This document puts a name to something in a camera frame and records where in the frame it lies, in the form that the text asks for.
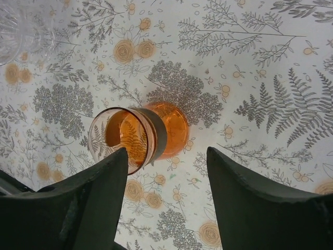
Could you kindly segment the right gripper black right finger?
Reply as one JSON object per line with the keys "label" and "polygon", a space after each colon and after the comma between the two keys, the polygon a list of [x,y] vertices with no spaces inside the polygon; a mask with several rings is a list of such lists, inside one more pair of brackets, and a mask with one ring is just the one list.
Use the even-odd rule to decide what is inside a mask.
{"label": "right gripper black right finger", "polygon": [[223,249],[332,249],[332,195],[275,182],[214,147],[207,169]]}

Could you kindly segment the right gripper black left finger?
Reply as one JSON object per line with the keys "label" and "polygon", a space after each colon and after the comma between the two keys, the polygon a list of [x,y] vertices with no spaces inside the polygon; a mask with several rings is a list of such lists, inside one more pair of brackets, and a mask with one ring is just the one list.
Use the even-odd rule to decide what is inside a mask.
{"label": "right gripper black left finger", "polygon": [[121,148],[38,191],[1,172],[1,249],[121,249],[127,170]]}

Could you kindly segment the clear glass dripper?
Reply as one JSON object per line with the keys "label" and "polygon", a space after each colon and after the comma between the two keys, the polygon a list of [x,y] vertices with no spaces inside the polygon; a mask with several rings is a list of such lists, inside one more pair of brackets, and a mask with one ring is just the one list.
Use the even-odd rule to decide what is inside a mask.
{"label": "clear glass dripper", "polygon": [[55,48],[53,19],[37,7],[1,1],[1,66],[13,61],[45,63]]}

